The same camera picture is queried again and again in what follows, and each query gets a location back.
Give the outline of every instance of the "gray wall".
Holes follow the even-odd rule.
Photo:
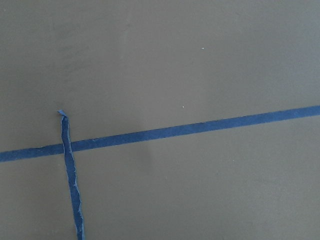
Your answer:
[[[317,0],[2,0],[0,152],[320,103]],[[74,154],[88,240],[318,239],[319,117]],[[76,239],[62,155],[0,165],[6,240]]]

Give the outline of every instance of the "blue tape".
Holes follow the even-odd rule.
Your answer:
[[[70,142],[69,119],[63,110],[59,110],[58,112],[61,114],[61,137],[63,142],[64,161],[66,173],[68,175],[76,235],[78,240],[85,240],[84,218],[81,212],[81,199],[77,184],[76,165]]]
[[[182,135],[203,133],[208,131],[216,131],[222,129],[265,124],[283,120],[312,117],[318,115],[320,115],[320,105],[284,111],[267,112],[249,116],[240,116],[222,120],[206,121],[180,126],[172,126],[94,139],[86,139],[74,141],[71,143],[71,146],[72,150],[76,152],[148,140],[164,139]],[[49,145],[40,148],[27,148],[21,150],[5,151],[0,152],[0,162],[56,155],[62,154],[63,152],[64,149],[62,144]]]

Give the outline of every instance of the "torn tape end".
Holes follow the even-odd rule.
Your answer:
[[[62,109],[60,109],[60,110],[57,111],[57,112],[60,113],[62,116],[67,117],[67,114],[66,114]]]

